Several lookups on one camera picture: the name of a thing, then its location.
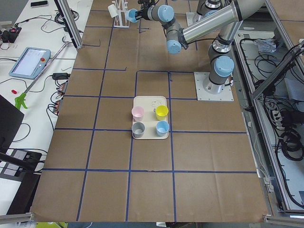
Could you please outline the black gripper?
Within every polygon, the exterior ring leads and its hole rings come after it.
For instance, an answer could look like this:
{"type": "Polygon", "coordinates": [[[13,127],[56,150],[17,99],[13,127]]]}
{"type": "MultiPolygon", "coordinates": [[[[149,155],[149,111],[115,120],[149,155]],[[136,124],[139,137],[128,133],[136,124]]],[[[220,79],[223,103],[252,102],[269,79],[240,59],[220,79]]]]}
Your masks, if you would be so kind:
{"type": "Polygon", "coordinates": [[[140,13],[136,13],[136,14],[135,14],[135,18],[136,18],[136,19],[141,19],[141,18],[143,18],[143,19],[145,19],[145,20],[150,20],[149,17],[148,17],[148,8],[143,8],[143,9],[141,10],[141,14],[140,14],[140,13]]]}

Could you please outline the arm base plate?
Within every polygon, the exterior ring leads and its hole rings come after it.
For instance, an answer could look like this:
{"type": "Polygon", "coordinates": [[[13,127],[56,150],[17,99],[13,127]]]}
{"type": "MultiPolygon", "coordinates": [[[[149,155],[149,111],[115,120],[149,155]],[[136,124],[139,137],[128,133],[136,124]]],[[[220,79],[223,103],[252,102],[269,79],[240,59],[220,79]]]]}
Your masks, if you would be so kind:
{"type": "Polygon", "coordinates": [[[200,14],[197,14],[196,12],[187,12],[186,13],[186,20],[187,20],[187,26],[190,26],[198,21],[200,21],[203,18],[200,14]]]}
{"type": "Polygon", "coordinates": [[[209,72],[194,72],[198,101],[233,102],[232,89],[227,79],[222,85],[215,85],[209,80],[209,72]]]}

